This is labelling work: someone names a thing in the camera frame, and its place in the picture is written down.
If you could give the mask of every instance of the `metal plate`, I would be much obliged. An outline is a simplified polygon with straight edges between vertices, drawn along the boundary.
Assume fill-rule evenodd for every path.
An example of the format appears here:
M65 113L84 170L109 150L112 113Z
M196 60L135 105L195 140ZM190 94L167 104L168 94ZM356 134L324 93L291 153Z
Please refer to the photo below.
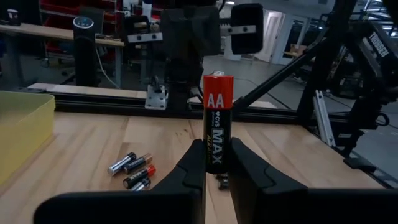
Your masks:
M237 34L255 34L256 25L220 27L220 32L221 36L237 35Z
M151 85L148 85L147 98L145 100L145 108L151 110L165 110L167 99L165 87L160 86L161 93L156 93Z
M129 43L141 43L141 42L153 42L163 40L163 33L151 33L151 34L133 34L128 35L127 39Z

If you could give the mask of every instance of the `black metal frame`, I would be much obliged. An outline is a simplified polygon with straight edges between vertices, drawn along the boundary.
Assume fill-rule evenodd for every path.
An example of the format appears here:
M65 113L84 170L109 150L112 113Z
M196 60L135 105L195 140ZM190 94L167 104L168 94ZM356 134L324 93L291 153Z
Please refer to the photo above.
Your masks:
M276 123L276 124L299 124L314 133L314 127L317 126L313 115L312 98L315 90L324 90L328 74L331 70L333 59L338 55L338 51L343 44L347 48L357 50L354 44L344 43L347 37L346 33L349 27L349 19L356 5L356 1L344 0L336 1L333 12L330 14L326 23L327 28L317 40L308 47L296 60L270 77L264 83L259 85L246 96L238 99L234 103L233 121L256 122L256 123ZM373 67L374 62L371 58L357 57L365 67ZM270 108L256 108L249 106L261 96L265 95L271 88L289 77L294 71L305 65L312 58L316 57L310 73L309 80L305 87L298 110L282 110ZM163 118L185 118L202 119L203 105L200 103L189 103L186 110L148 110L145 109L145 99L126 98L116 96L84 95L74 93L57 93L43 90L31 90L46 92L55 97L56 110L77 113L105 113L119 114L128 116L151 116ZM351 151L356 146L358 138L363 134L360 129L376 129L377 113L381 107L379 102L372 101L372 105L367 105L368 101L361 101L349 113L330 113L331 127L333 129L335 140L338 147L334 150L340 153L344 158L349 159ZM364 107L371 108L369 116L360 116ZM359 166L357 168L367 172L370 165Z

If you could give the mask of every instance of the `cable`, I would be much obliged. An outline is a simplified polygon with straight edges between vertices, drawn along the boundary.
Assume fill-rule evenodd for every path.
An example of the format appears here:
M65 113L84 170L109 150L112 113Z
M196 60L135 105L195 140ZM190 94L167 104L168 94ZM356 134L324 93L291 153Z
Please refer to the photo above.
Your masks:
M223 0L223 3L221 3L220 8L218 9L218 12L221 12L221 10L223 10L223 8L225 6L225 2L226 2L226 0Z
M114 85L116 88L121 89L120 86L118 86L115 82L113 82L110 77L108 77L108 75L106 74L106 72L104 71L104 68L102 67L102 62L101 62L101 57L100 57L100 53L98 53L98 49L95 48L95 52L97 53L97 57L98 57L98 62L99 62L99 66L101 67L101 71L104 74L104 76L112 83L112 85Z
M380 113L379 116L381 116L382 118L384 118L384 123L380 122L379 120L376 121L376 124L378 126L382 126L382 127L386 127L388 125L390 125L390 119L389 117L385 114L385 113Z
M198 91L199 91L199 95L201 96L201 97L203 97L203 90L200 88L200 86L198 86Z

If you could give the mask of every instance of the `wooden table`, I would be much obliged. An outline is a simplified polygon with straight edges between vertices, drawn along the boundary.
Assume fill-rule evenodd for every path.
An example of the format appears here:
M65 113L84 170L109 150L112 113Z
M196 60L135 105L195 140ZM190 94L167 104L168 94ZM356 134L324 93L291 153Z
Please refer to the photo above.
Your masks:
M9 57L10 69L12 75L17 75L19 86L25 84L25 79L22 74L21 61L19 58L19 50L17 47L17 42L15 41L16 35L33 35L41 37L44 39L57 39L73 41L73 31L67 29L59 29L54 27L37 26L33 24L24 24L20 26L7 26L0 25L0 33L4 35L4 41L7 47L7 54ZM115 47L116 58L115 58L115 76L116 83L120 86L121 84L121 65L122 65L122 48L124 47L124 42L119 40L105 40L96 39L96 44L105 45L110 47Z
M293 58L297 58L298 56L300 56L298 53L295 52L284 52L284 54L292 56Z
M37 84L52 91L144 96L138 91L105 90ZM154 155L156 185L175 166L192 140L202 137L200 120L55 113L53 136L3 186L0 223L29 223L37 206L64 192L125 190L125 175L110 177L106 169L128 152ZM301 126L233 123L233 136L257 155L309 186L382 188ZM230 193L206 177L206 223L236 223Z

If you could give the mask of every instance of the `metal bracket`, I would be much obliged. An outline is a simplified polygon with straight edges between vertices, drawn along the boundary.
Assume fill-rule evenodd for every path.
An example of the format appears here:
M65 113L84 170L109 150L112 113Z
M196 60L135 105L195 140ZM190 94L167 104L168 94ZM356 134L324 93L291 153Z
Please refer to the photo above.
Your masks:
M254 34L256 33L256 25L220 27L220 32L221 36ZM163 33L158 32L151 34L133 34L133 35L128 35L127 39L129 43L155 42L163 40Z
M165 87L160 86L162 90L160 93L156 93L152 85L148 85L147 98L145 100L145 109L151 110L166 110L167 96Z
M318 121L318 129L321 140L330 147L336 146L335 137L333 135L333 131L330 125L328 111L326 109L325 100L321 91L315 91L313 104L315 109L315 115Z

